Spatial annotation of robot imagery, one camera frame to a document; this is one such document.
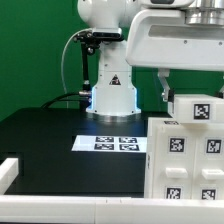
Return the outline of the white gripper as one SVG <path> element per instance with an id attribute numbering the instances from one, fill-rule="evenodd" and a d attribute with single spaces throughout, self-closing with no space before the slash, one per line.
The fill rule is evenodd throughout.
<path id="1" fill-rule="evenodd" d="M 164 102 L 175 95 L 167 82 L 169 69 L 224 71 L 224 0 L 139 0 L 139 5 L 126 60 L 160 68 Z"/>

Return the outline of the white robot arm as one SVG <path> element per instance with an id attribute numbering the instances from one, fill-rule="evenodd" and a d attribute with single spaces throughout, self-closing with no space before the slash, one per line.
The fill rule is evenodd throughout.
<path id="1" fill-rule="evenodd" d="M 78 0 L 78 13 L 99 45 L 98 81 L 89 114 L 137 116 L 134 66 L 224 70 L 224 0 Z"/>

